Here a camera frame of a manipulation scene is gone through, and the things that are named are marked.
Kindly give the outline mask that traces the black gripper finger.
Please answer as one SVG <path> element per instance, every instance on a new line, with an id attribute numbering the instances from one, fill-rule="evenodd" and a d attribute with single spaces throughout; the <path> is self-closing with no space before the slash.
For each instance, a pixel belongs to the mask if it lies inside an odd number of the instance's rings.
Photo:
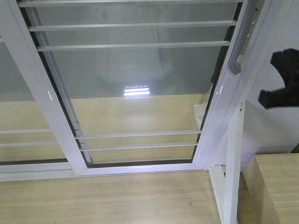
<path id="1" fill-rule="evenodd" d="M 284 88 L 275 91 L 261 90 L 258 102 L 265 108 L 299 106 L 299 88 Z"/>
<path id="2" fill-rule="evenodd" d="M 279 72 L 285 86 L 299 81 L 299 51 L 285 49 L 272 54 L 270 63 Z"/>

